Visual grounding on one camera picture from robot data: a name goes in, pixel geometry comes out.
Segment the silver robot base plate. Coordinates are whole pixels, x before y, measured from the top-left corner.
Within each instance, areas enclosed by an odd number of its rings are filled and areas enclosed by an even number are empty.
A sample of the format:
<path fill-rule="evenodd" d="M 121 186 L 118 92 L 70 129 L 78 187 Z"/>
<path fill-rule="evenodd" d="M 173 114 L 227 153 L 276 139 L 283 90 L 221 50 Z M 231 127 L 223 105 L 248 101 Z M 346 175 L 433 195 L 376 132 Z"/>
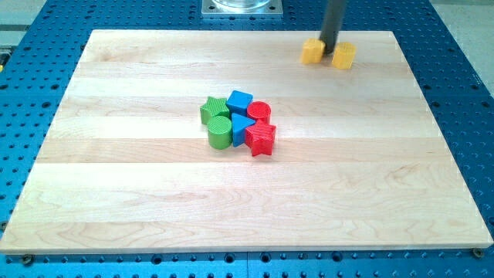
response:
<path fill-rule="evenodd" d="M 283 16 L 282 0 L 202 0 L 203 18 Z"/>

